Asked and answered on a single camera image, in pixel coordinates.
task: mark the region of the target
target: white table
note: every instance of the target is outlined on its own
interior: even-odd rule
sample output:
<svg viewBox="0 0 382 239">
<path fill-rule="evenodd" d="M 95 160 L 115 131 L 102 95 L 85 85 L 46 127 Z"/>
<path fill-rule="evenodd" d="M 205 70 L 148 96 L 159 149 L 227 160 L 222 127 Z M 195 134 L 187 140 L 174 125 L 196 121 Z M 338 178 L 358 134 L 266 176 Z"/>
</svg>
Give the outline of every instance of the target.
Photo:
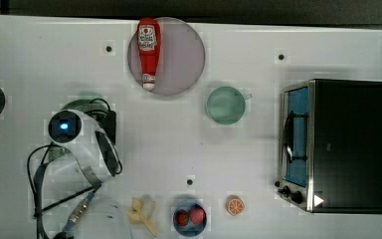
<svg viewBox="0 0 382 239">
<path fill-rule="evenodd" d="M 382 81 L 382 31 L 191 24 L 205 44 L 205 70 L 189 91 L 162 98 L 141 89 L 127 67 L 136 24 L 0 16 L 0 87 L 8 99 L 0 116 L 0 238 L 35 237 L 27 156 L 49 143 L 52 112 L 85 92 L 118 113 L 124 172 L 100 194 L 126 207 L 133 196 L 150 195 L 159 238 L 179 237 L 171 207 L 185 194 L 208 209 L 204 238 L 382 238 L 382 215 L 308 214 L 273 186 L 281 89 L 313 78 Z M 204 112 L 210 91 L 225 85 L 253 94 L 235 126 L 215 125 Z M 245 201 L 243 215 L 224 209 L 230 193 Z M 131 229 L 151 238 L 143 225 Z"/>
</svg>

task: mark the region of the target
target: ketchup bottle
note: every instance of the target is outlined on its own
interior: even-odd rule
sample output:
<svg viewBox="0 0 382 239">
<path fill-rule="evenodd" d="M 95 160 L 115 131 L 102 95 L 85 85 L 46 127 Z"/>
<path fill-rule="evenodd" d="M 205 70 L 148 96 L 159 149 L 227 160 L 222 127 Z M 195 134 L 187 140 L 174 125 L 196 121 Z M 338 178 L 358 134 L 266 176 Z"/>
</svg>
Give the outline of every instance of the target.
<svg viewBox="0 0 382 239">
<path fill-rule="evenodd" d="M 160 26 L 152 18 L 142 18 L 137 27 L 138 51 L 142 69 L 142 86 L 154 89 L 156 69 L 159 62 L 161 35 Z"/>
</svg>

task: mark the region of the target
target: orange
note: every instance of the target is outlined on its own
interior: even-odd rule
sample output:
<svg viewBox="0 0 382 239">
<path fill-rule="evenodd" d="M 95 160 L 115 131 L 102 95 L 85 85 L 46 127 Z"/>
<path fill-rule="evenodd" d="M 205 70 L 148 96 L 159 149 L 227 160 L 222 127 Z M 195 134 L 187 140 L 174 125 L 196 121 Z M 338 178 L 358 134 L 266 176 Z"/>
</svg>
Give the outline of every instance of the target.
<svg viewBox="0 0 382 239">
<path fill-rule="evenodd" d="M 226 204 L 226 209 L 233 216 L 243 212 L 244 208 L 245 208 L 244 202 L 237 196 L 230 197 Z"/>
</svg>

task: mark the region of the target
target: green bowl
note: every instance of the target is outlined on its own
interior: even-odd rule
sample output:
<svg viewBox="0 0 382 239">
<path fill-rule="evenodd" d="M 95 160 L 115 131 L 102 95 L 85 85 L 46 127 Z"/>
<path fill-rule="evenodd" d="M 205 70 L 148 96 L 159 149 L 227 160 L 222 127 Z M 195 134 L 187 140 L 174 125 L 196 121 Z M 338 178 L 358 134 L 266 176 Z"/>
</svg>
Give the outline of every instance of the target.
<svg viewBox="0 0 382 239">
<path fill-rule="evenodd" d="M 221 87 L 210 94 L 206 103 L 209 117 L 219 124 L 232 124 L 240 120 L 246 108 L 246 98 L 237 89 Z"/>
</svg>

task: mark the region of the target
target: round plate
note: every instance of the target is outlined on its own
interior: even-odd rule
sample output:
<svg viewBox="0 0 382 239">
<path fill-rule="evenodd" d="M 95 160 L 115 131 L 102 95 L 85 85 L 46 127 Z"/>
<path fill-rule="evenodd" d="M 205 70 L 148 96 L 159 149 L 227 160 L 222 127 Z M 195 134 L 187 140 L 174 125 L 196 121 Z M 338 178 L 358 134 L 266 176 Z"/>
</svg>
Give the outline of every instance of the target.
<svg viewBox="0 0 382 239">
<path fill-rule="evenodd" d="M 206 227 L 206 224 L 207 224 L 207 213 L 206 213 L 206 210 L 204 210 L 204 213 L 206 214 L 206 217 L 204 218 L 203 222 L 198 224 L 198 225 L 195 225 L 194 223 L 192 223 L 191 220 L 189 220 L 188 224 L 185 225 L 185 226 L 180 226 L 176 222 L 176 214 L 180 210 L 184 210 L 187 213 L 190 213 L 190 211 L 192 209 L 194 209 L 194 208 L 201 208 L 201 209 L 204 210 L 204 208 L 200 204 L 198 204 L 198 202 L 196 200 L 185 200 L 185 201 L 181 202 L 178 205 L 178 207 L 176 208 L 175 212 L 173 213 L 173 226 L 175 227 L 176 231 L 179 234 L 181 234 L 182 236 L 186 236 L 186 237 L 197 236 L 201 232 L 203 232 L 204 228 Z"/>
<path fill-rule="evenodd" d="M 172 96 L 192 87 L 204 69 L 204 45 L 197 32 L 187 23 L 175 18 L 156 18 L 160 25 L 162 45 L 152 93 Z M 128 66 L 135 80 L 142 86 L 141 62 L 137 34 L 128 47 Z"/>
</svg>

